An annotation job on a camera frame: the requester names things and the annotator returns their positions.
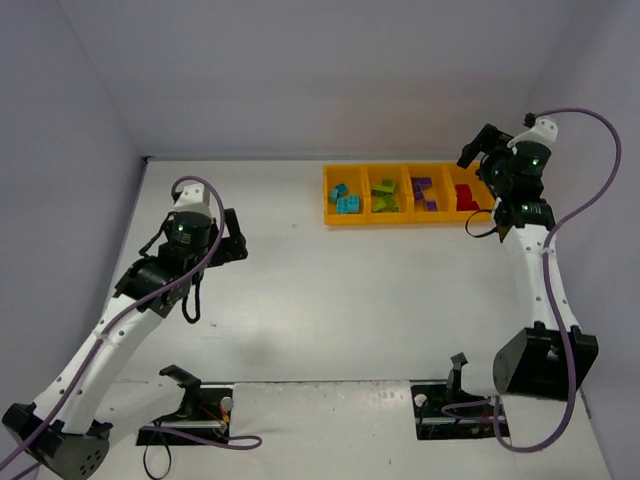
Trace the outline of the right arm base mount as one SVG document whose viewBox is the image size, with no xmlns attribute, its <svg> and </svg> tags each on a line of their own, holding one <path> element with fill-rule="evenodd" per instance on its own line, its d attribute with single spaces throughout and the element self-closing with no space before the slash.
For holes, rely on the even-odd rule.
<svg viewBox="0 0 640 480">
<path fill-rule="evenodd" d="M 466 355 L 455 354 L 451 363 L 446 379 L 410 383 L 416 438 L 419 441 L 494 438 L 494 419 L 499 433 L 508 438 L 506 417 L 498 413 L 493 400 L 462 388 L 462 369 L 468 364 Z"/>
</svg>

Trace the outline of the dark teal square brick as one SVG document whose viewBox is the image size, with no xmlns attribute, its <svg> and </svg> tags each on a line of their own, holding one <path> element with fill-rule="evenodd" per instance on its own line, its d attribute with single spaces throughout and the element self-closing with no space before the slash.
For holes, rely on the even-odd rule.
<svg viewBox="0 0 640 480">
<path fill-rule="evenodd" d="M 339 183 L 329 190 L 328 201 L 336 204 L 338 200 L 349 193 L 349 188 L 345 183 Z"/>
</svg>

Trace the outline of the small red lego brick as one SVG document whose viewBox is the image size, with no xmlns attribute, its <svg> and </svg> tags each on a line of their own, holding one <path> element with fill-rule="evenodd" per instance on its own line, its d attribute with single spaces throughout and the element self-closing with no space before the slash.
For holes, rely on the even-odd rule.
<svg viewBox="0 0 640 480">
<path fill-rule="evenodd" d="M 456 184 L 455 185 L 456 195 L 459 198 L 472 198 L 472 190 L 468 184 Z"/>
</svg>

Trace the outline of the red two-by-four lego brick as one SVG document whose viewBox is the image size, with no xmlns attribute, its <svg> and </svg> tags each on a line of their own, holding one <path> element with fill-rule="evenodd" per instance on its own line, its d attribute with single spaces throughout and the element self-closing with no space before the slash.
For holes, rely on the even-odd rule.
<svg viewBox="0 0 640 480">
<path fill-rule="evenodd" d="M 478 211 L 480 210 L 479 204 L 469 198 L 458 198 L 456 201 L 456 210 L 458 212 L 462 211 Z"/>
</svg>

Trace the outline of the long green lego brick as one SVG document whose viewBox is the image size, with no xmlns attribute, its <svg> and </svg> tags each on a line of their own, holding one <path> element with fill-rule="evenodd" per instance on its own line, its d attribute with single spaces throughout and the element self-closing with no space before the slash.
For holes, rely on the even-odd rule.
<svg viewBox="0 0 640 480">
<path fill-rule="evenodd" d="M 371 188 L 371 195 L 375 197 L 393 196 L 395 193 L 394 185 L 376 184 Z"/>
</svg>

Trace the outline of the long teal lego brick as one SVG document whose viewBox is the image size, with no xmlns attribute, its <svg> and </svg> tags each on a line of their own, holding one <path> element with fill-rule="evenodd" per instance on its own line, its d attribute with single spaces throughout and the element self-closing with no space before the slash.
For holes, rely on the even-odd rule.
<svg viewBox="0 0 640 480">
<path fill-rule="evenodd" d="M 339 215 L 359 214 L 361 207 L 358 195 L 339 197 L 336 201 L 336 213 Z"/>
</svg>

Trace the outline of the cupcake purple lego piece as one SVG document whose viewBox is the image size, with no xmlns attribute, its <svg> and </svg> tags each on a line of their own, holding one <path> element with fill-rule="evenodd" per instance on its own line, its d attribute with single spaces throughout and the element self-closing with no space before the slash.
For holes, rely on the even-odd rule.
<svg viewBox="0 0 640 480">
<path fill-rule="evenodd" d="M 411 177 L 411 183 L 421 189 L 427 189 L 432 186 L 432 179 L 430 177 Z"/>
</svg>

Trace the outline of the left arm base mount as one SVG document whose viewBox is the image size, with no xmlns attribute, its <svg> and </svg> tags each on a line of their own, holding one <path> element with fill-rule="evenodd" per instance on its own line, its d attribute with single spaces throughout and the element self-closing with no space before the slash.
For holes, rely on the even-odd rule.
<svg viewBox="0 0 640 480">
<path fill-rule="evenodd" d="M 194 375 L 176 365 L 160 371 L 185 391 L 186 400 L 176 413 L 155 419 L 150 426 L 176 430 L 201 440 L 226 445 L 233 408 L 232 384 L 203 383 Z"/>
</svg>

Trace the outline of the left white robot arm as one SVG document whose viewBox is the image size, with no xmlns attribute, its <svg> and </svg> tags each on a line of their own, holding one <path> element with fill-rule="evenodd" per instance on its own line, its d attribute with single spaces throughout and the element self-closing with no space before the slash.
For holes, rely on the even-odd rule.
<svg viewBox="0 0 640 480">
<path fill-rule="evenodd" d="M 103 317 L 52 384 L 29 404 L 12 404 L 2 424 L 18 450 L 63 479 L 88 479 L 112 446 L 165 418 L 185 419 L 202 402 L 201 381 L 169 365 L 122 403 L 104 398 L 143 340 L 175 307 L 195 324 L 207 268 L 244 260 L 246 239 L 234 209 L 220 221 L 198 211 L 172 211 L 166 241 L 145 249 L 117 282 Z"/>
</svg>

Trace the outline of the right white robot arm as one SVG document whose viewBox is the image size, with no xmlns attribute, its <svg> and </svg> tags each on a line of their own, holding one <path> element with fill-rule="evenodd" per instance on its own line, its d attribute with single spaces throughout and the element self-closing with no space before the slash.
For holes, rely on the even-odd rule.
<svg viewBox="0 0 640 480">
<path fill-rule="evenodd" d="M 515 273 L 518 303 L 529 326 L 495 355 L 493 380 L 501 395 L 565 401 L 589 372 L 599 346 L 584 333 L 568 305 L 550 233 L 556 225 L 543 198 L 542 173 L 557 138 L 556 124 L 542 118 L 512 136 L 491 124 L 462 149 L 457 165 L 479 166 L 476 175 L 495 203 L 494 232 Z"/>
</svg>

